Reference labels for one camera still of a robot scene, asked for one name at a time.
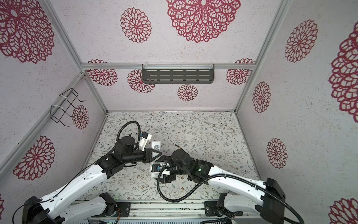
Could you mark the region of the white remote control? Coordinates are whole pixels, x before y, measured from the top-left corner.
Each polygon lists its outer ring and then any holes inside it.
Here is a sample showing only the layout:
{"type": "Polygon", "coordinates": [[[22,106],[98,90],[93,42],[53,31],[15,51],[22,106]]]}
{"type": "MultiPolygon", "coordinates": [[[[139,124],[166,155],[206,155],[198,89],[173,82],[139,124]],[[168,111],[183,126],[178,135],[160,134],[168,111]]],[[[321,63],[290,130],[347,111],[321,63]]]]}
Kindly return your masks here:
{"type": "MultiPolygon", "coordinates": [[[[160,142],[160,141],[153,141],[153,142],[152,142],[152,149],[161,151],[161,142],[160,142]]],[[[151,178],[153,178],[153,179],[158,177],[158,175],[153,175],[153,174],[151,173],[151,165],[155,164],[155,161],[151,162],[150,168],[149,168],[150,176],[151,176],[151,178]]]]}

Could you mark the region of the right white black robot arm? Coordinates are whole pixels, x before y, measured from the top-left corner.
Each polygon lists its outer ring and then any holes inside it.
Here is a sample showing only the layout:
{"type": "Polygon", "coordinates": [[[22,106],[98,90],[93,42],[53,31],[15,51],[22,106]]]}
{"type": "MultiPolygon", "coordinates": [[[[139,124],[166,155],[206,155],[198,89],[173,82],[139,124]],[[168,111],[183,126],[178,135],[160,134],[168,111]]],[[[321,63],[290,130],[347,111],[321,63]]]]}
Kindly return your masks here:
{"type": "Polygon", "coordinates": [[[284,223],[286,195],[274,179],[260,181],[238,176],[208,161],[196,160],[181,148],[171,156],[156,155],[151,172],[158,175],[159,183],[171,183],[177,175],[187,175],[188,181],[199,186],[205,184],[230,191],[222,193],[217,200],[218,216],[248,212],[259,214],[271,224],[284,223]]]}

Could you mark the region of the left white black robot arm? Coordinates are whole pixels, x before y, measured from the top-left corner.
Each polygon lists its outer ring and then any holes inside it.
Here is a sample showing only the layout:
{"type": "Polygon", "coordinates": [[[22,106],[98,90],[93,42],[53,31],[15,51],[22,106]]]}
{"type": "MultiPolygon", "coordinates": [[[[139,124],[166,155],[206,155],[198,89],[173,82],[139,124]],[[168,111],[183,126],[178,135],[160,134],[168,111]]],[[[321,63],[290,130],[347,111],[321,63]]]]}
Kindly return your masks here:
{"type": "Polygon", "coordinates": [[[92,216],[112,217],[118,213],[115,199],[102,193],[93,201],[72,205],[92,187],[110,179],[128,163],[151,163],[161,152],[140,146],[130,136],[117,140],[114,147],[75,175],[69,183],[41,198],[29,198],[23,205],[23,224],[70,224],[92,216]]]}

